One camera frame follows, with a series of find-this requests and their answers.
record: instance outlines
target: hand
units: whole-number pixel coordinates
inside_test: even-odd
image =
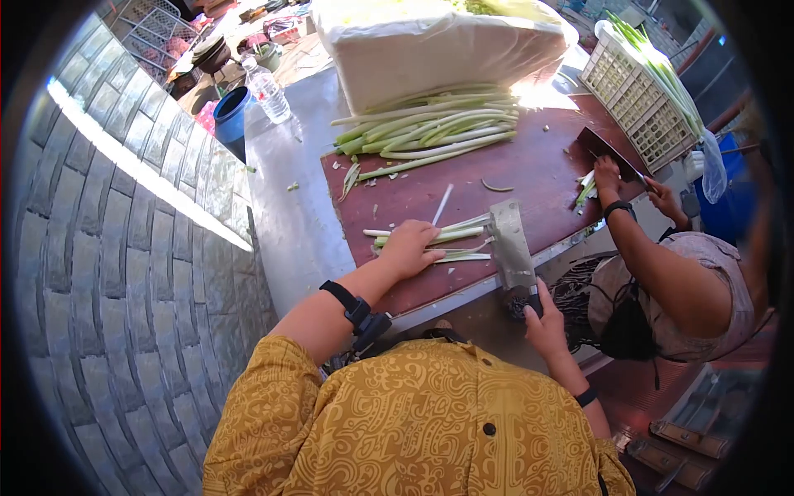
[[[444,258],[443,250],[426,252],[425,247],[441,230],[429,222],[405,221],[395,229],[378,260],[389,267],[397,281],[414,277],[425,267]]]
[[[673,190],[671,190],[669,186],[658,183],[648,176],[646,176],[646,181],[658,192],[658,194],[652,191],[648,192],[648,198],[650,198],[653,206],[658,208],[665,217],[672,219],[673,222],[676,223],[676,228],[678,230],[686,230],[689,225],[689,217],[687,217],[687,214],[684,213],[681,207],[676,203],[676,199],[673,197]]]
[[[541,358],[548,363],[555,356],[570,355],[570,353],[568,341],[565,339],[562,312],[554,305],[549,290],[540,278],[538,278],[538,296],[543,305],[543,318],[538,318],[538,314],[531,306],[524,307],[526,339],[530,340]]]
[[[601,196],[602,191],[618,192],[620,189],[620,169],[609,156],[600,156],[593,164],[595,170],[595,188]]]

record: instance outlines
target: yellow patterned shirt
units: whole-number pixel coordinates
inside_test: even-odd
[[[407,341],[324,383],[266,336],[234,383],[204,494],[635,494],[611,440],[543,374],[472,344]]]

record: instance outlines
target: plastic water bottle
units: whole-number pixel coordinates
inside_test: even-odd
[[[256,64],[252,56],[242,60],[245,69],[245,85],[251,94],[264,108],[264,112],[274,124],[286,121],[292,115],[290,104],[284,97],[283,90],[273,79],[273,73]]]

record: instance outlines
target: white plastic crate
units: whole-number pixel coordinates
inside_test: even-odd
[[[645,68],[606,33],[579,76],[607,107],[653,174],[694,146],[697,138]]]

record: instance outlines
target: gray shirt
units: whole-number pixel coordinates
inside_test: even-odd
[[[706,361],[731,351],[746,341],[755,328],[755,312],[738,262],[736,247],[704,233],[673,234],[661,246],[678,255],[697,260],[713,271],[730,289],[733,313],[728,330],[720,337],[702,339],[682,334],[673,319],[665,314],[659,304],[640,287],[639,302],[645,312],[653,338],[661,347],[661,354],[687,361]],[[631,274],[620,255],[603,261],[593,272],[592,283],[614,298],[621,286],[628,283]],[[588,320],[593,331],[600,336],[612,315],[612,303],[600,291],[590,291]]]

